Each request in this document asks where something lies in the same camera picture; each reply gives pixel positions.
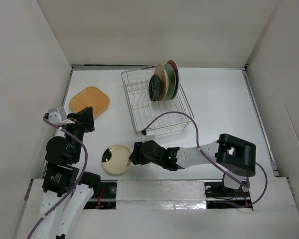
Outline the orange bamboo square plate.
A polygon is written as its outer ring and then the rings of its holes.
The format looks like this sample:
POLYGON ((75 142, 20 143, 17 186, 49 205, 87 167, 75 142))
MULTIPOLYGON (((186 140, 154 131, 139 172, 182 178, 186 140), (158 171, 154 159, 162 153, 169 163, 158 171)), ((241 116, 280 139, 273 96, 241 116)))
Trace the orange bamboo square plate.
POLYGON ((86 87, 69 101, 69 108, 74 113, 91 107, 93 118, 97 118, 110 104, 110 98, 97 87, 86 87))

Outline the cream plate with black spot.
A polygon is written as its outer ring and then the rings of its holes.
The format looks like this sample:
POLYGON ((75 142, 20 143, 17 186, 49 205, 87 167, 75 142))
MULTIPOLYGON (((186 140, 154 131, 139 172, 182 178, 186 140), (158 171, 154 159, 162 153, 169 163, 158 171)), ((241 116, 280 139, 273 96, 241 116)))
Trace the cream plate with black spot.
POLYGON ((131 151, 124 145, 116 144, 105 150, 102 155, 102 166, 111 175, 126 173, 131 165, 131 151))

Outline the black round plate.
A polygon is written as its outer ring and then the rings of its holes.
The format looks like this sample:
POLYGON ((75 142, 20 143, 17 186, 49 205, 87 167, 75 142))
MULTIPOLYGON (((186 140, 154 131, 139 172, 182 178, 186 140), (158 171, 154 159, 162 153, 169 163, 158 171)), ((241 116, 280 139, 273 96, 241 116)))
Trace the black round plate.
POLYGON ((161 95, 161 91, 161 79, 157 74, 154 74, 149 81, 149 98, 151 101, 157 101, 161 95))

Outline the teal flower plate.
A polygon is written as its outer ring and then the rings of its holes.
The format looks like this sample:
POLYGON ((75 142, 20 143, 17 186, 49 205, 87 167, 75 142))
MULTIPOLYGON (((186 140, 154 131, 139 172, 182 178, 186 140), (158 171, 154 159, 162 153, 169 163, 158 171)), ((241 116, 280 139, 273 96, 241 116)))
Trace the teal flower plate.
POLYGON ((168 76, 168 90, 164 98, 164 100, 167 101, 170 100, 174 94, 175 86, 176 86, 176 75, 172 65, 166 63, 164 64, 164 68, 168 76))

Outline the beige bird pattern plate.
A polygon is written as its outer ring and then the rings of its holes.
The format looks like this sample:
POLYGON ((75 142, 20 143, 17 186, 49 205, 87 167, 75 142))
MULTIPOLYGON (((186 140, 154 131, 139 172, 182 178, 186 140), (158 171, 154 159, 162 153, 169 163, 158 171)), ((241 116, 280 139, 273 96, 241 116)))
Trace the beige bird pattern plate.
POLYGON ((169 87, 169 79, 167 75, 167 71, 163 65, 159 64, 156 66, 154 74, 158 75, 161 79, 161 92, 158 98, 158 101, 163 101, 169 87))

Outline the red and blue floral plate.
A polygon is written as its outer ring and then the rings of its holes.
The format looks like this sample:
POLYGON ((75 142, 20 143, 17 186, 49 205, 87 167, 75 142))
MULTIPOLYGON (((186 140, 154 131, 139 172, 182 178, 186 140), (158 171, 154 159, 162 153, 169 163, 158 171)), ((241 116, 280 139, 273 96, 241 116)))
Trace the red and blue floral plate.
POLYGON ((174 60, 168 60, 167 63, 173 67, 174 72, 175 72, 175 89, 174 89, 172 97, 170 98, 171 100, 173 100, 176 97, 176 94, 178 92, 178 88, 180 85, 179 68, 178 68, 177 63, 174 60))

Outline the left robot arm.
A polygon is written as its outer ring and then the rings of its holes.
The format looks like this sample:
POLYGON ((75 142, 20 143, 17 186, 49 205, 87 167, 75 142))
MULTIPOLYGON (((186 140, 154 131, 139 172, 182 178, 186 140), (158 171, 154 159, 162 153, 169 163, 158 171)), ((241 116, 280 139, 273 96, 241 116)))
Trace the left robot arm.
POLYGON ((88 155, 83 137, 95 129, 93 109, 66 114, 57 107, 49 109, 43 121, 64 136, 55 136, 46 145, 39 221, 28 238, 68 239, 86 203, 101 193, 99 175, 74 167, 82 152, 88 155))

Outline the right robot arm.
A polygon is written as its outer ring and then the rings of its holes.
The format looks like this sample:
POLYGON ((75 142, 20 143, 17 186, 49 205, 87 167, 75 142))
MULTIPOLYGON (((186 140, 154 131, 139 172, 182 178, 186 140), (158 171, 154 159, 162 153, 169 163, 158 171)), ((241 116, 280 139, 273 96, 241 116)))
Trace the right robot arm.
POLYGON ((226 133, 210 144, 191 148, 164 148, 149 140, 136 142, 129 160, 134 165, 153 163, 169 171, 212 164, 223 173, 221 192, 231 196, 238 189, 250 188, 249 178, 256 174, 256 145, 226 133))

